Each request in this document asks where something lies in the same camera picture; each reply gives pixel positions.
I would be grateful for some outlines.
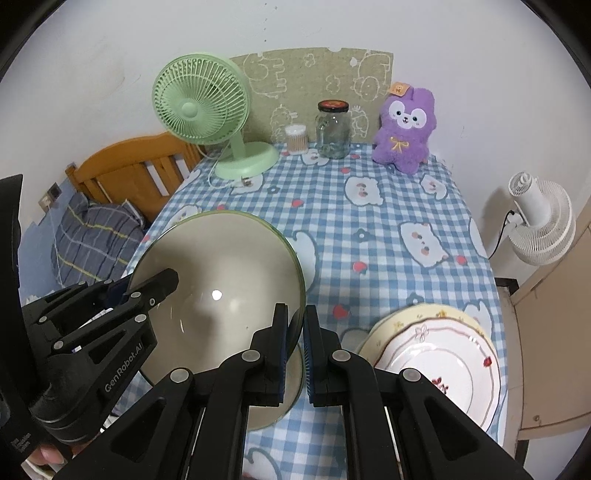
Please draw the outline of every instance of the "wooden bed frame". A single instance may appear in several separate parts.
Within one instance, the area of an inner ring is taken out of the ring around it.
[[[80,167],[68,167],[66,175],[74,188],[89,199],[98,203],[122,203],[127,199],[153,222],[183,182],[173,155],[183,158],[189,172],[202,159],[195,145],[164,133],[106,147]],[[168,195],[160,192],[146,162],[154,165]]]

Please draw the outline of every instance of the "white plate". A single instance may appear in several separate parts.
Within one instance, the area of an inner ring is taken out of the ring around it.
[[[494,350],[472,327],[428,319],[391,339],[375,367],[393,373],[415,368],[483,430],[499,403],[501,376]]]
[[[176,224],[150,245],[130,288],[165,268],[176,270],[179,282],[150,311],[158,345],[142,373],[151,383],[177,367],[194,373],[217,368],[248,349],[252,334],[271,325],[276,303],[285,303],[290,317],[304,311],[306,290],[295,252],[275,228],[248,213],[206,212]],[[288,408],[294,401],[289,395],[299,393],[303,377],[296,352],[287,368],[296,375],[287,378],[293,387],[286,390]],[[268,426],[285,411],[269,407],[268,414],[253,415],[248,428]]]
[[[419,303],[381,319],[373,326],[367,338],[358,346],[356,351],[360,356],[374,364],[390,339],[405,330],[409,325],[430,318],[448,318],[465,323],[474,328],[478,335],[486,340],[491,349],[495,350],[492,340],[484,332],[480,324],[466,312],[441,303]]]

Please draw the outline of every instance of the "plush toy tag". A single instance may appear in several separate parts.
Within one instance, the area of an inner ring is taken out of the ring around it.
[[[409,88],[410,85],[408,83],[396,82],[390,86],[390,88],[388,89],[388,93],[392,93],[392,95],[402,97]]]

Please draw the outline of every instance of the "bowl rim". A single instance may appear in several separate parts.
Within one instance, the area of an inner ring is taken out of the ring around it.
[[[298,276],[298,283],[300,285],[300,308],[293,314],[293,316],[291,318],[291,322],[289,323],[289,325],[287,327],[287,340],[286,340],[286,350],[287,350],[286,362],[287,362],[287,360],[291,357],[291,354],[294,352],[296,346],[298,345],[298,340],[300,338],[301,331],[304,326],[304,310],[306,309],[306,287],[305,287],[306,284],[304,282],[304,273],[301,269],[301,264],[297,258],[296,252],[293,249],[293,247],[291,246],[291,244],[287,241],[287,238],[277,228],[275,228],[273,225],[271,225],[269,222],[263,220],[260,217],[257,217],[256,215],[253,215],[248,212],[241,212],[240,210],[210,210],[207,212],[196,213],[195,215],[191,215],[190,217],[187,217],[187,218],[181,220],[179,223],[175,223],[172,227],[170,227],[167,230],[165,230],[164,232],[162,232],[162,234],[148,246],[146,251],[142,254],[142,256],[140,257],[138,262],[135,264],[134,270],[131,273],[131,278],[129,279],[127,293],[129,293],[131,290],[133,290],[131,285],[134,282],[135,273],[136,273],[138,267],[140,266],[140,264],[142,263],[142,260],[145,259],[146,255],[151,250],[151,248],[162,237],[164,237],[164,235],[166,235],[167,233],[169,233],[171,230],[178,227],[179,225],[182,225],[183,223],[187,223],[190,220],[194,220],[194,219],[197,219],[200,217],[205,217],[208,215],[228,215],[228,214],[241,215],[241,216],[244,216],[246,218],[250,218],[250,219],[255,220],[258,223],[260,223],[263,227],[265,227],[269,231],[271,231],[283,243],[283,245],[287,248],[287,251],[291,255],[291,259],[293,260],[295,270],[296,270],[296,273]],[[142,375],[144,380],[146,380],[146,382],[148,382],[152,387],[155,385],[155,383],[152,382],[150,379],[148,379],[148,377],[144,374],[144,370],[141,367],[139,369],[139,373]]]

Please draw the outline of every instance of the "cork board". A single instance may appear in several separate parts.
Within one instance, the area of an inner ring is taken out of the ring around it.
[[[306,125],[315,141],[318,102],[339,99],[349,103],[353,141],[371,142],[391,84],[394,55],[362,48],[291,48],[232,60],[251,87],[245,141],[283,142],[283,129],[290,124]]]

